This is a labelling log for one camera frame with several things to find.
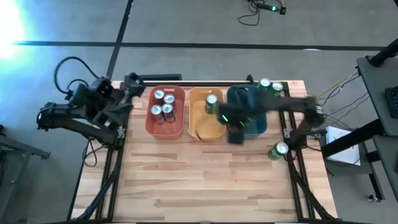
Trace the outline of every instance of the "wooden table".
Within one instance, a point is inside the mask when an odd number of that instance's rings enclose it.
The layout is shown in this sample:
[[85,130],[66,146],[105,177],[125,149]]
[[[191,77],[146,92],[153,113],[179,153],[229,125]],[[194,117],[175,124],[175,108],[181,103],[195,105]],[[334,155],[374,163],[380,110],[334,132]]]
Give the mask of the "wooden table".
[[[307,95],[303,81],[286,82],[291,96]],[[221,88],[226,94],[228,87]],[[283,141],[278,113],[268,113],[267,131],[244,146],[228,144],[225,135],[214,142],[196,142],[187,132],[191,87],[184,89],[185,124],[178,140],[155,139],[145,131],[151,87],[134,99],[113,221],[297,221],[287,163],[267,156],[276,142]],[[295,119],[299,124],[302,114],[295,114]],[[320,147],[315,140],[308,140],[308,145]],[[337,217],[321,152],[303,150],[303,157],[311,191]],[[105,158],[106,150],[98,151],[97,167],[83,168],[72,217],[79,216],[100,189]],[[302,192],[300,198],[305,210]]]

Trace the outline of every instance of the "concrete floor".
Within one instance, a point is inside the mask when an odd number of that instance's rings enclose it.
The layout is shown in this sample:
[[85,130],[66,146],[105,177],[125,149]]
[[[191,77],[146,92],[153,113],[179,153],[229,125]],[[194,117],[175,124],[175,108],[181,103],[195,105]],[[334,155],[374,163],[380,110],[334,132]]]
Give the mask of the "concrete floor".
[[[0,7],[8,13],[6,25],[11,26],[6,28],[12,28],[5,32],[9,37],[6,40],[80,42],[115,42],[127,4],[127,0],[2,2],[9,7]],[[286,16],[262,11],[260,25],[246,27],[236,21],[248,13],[243,0],[135,0],[123,41],[384,46],[398,37],[398,8],[393,0],[285,0],[285,4]],[[38,131],[35,116],[48,101],[63,102],[63,95],[52,82],[53,69],[60,59],[70,55],[81,57],[98,75],[105,75],[113,47],[17,46],[13,50],[13,55],[3,54],[0,58],[0,124],[5,125],[9,137],[51,151],[52,156],[47,161],[32,158],[8,221],[63,221],[86,140],[60,129]],[[120,80],[130,72],[181,73],[184,80],[242,80],[252,74],[255,78],[305,80],[308,93],[317,95],[350,75],[357,57],[375,53],[122,47],[113,79]],[[92,80],[76,62],[65,64],[59,77],[61,86],[72,78]],[[359,78],[331,99],[325,111],[341,108],[365,91]],[[367,101],[342,121],[358,127],[375,118],[371,102]],[[373,193],[366,175],[330,176],[340,218],[368,223],[397,222],[398,204],[380,163],[376,170],[387,197],[380,204],[366,200]]]

